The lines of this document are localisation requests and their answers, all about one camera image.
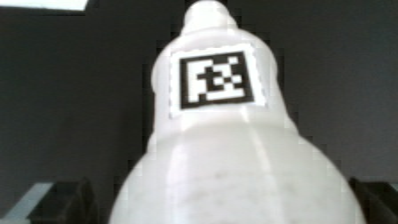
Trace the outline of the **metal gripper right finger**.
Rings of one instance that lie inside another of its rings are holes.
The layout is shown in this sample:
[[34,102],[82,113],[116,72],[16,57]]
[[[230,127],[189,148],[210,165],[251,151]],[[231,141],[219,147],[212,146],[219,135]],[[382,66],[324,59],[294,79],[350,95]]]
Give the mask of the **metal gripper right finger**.
[[349,183],[361,204],[366,224],[398,224],[398,183],[365,182],[356,178]]

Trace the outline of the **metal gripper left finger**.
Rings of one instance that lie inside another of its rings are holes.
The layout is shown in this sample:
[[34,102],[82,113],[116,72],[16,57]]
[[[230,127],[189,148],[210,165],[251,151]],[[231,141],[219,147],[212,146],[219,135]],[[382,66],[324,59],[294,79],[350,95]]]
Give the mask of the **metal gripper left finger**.
[[98,224],[91,182],[36,183],[0,224]]

